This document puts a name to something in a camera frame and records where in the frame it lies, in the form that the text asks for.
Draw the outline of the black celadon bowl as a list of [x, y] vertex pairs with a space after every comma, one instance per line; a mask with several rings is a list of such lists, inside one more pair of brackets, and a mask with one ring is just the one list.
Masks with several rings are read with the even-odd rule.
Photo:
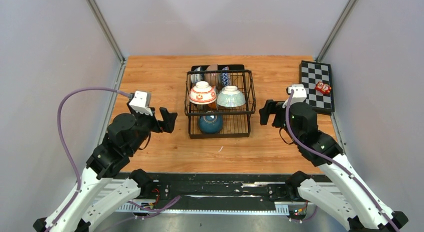
[[221, 107], [234, 108], [245, 105], [246, 99], [237, 86], [226, 86], [218, 94], [216, 103]]

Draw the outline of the dark blue glazed bowl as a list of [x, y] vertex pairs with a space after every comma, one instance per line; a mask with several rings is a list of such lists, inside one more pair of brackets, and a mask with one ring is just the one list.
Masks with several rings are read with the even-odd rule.
[[200, 116], [198, 127], [204, 134], [219, 133], [224, 127], [224, 118], [221, 115], [214, 115], [208, 112], [208, 115]]

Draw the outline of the black wire dish rack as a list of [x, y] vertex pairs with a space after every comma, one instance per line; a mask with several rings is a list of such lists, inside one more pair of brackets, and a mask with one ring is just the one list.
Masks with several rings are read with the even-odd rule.
[[[198, 82], [214, 90], [212, 102], [195, 102]], [[186, 74], [184, 113], [191, 139], [246, 138], [256, 111], [253, 73], [243, 64], [195, 65]]]

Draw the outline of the red floral small bowl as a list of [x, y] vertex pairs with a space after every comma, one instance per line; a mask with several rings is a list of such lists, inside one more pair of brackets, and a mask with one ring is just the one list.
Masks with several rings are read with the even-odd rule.
[[206, 81], [197, 82], [189, 92], [189, 101], [197, 105], [214, 103], [217, 99], [216, 87]]

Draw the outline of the red patterned bowl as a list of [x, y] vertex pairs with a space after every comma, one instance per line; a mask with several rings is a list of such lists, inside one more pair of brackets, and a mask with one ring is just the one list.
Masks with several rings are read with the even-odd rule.
[[222, 70], [222, 73], [220, 74], [220, 81], [221, 81], [221, 84], [222, 84], [223, 87], [231, 86], [232, 85], [231, 75], [228, 72], [229, 69], [230, 68], [228, 66], [226, 66], [226, 67], [224, 67], [224, 68], [221, 69]]

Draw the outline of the blue floral bowl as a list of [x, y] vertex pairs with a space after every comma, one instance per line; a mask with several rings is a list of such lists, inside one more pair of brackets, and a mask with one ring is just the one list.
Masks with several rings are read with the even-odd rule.
[[203, 73], [203, 69], [202, 69], [201, 66], [197, 67], [193, 71], [199, 72], [199, 73], [195, 73], [195, 74], [191, 74], [190, 75], [190, 79], [191, 79], [191, 83], [192, 84], [196, 84], [196, 83], [198, 83], [200, 81], [204, 81], [205, 80], [205, 75]]

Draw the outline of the brown cream glazed bowl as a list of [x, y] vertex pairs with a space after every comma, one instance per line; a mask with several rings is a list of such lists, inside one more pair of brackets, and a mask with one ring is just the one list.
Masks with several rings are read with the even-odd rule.
[[[217, 64], [211, 64], [206, 68], [206, 71], [217, 71], [217, 70], [218, 70]], [[204, 80], [210, 86], [217, 86], [218, 85], [218, 74], [217, 73], [205, 73], [204, 74]]]

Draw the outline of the white orange bowl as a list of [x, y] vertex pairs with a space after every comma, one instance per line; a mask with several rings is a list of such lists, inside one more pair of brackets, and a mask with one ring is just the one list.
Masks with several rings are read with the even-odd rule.
[[211, 103], [211, 104], [208, 104], [208, 105], [207, 105], [207, 108], [208, 108], [208, 110], [216, 111], [216, 110], [217, 110], [217, 108], [218, 108], [218, 106], [217, 106], [217, 104], [216, 104], [216, 103]]

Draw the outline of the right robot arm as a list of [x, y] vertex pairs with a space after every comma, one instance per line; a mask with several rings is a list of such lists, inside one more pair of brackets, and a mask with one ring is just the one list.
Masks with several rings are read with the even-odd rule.
[[259, 114], [261, 125], [275, 115], [272, 126], [285, 130], [302, 156], [324, 172], [344, 196], [335, 196], [297, 171], [286, 181], [290, 200], [312, 202], [349, 232], [398, 232], [408, 223], [404, 212], [392, 210], [371, 191], [335, 139], [319, 130], [317, 113], [307, 103], [271, 99]]

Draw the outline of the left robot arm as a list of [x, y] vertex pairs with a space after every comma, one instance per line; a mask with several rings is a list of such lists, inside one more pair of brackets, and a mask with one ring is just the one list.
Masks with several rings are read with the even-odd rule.
[[37, 219], [37, 232], [92, 232], [104, 219], [127, 201], [149, 198], [153, 179], [142, 169], [133, 171], [111, 194], [94, 203], [97, 195], [125, 167], [152, 133], [172, 133], [178, 114], [159, 109], [162, 120], [155, 114], [142, 114], [134, 109], [116, 116], [108, 125], [101, 144], [86, 162], [80, 179], [65, 201], [46, 218]]

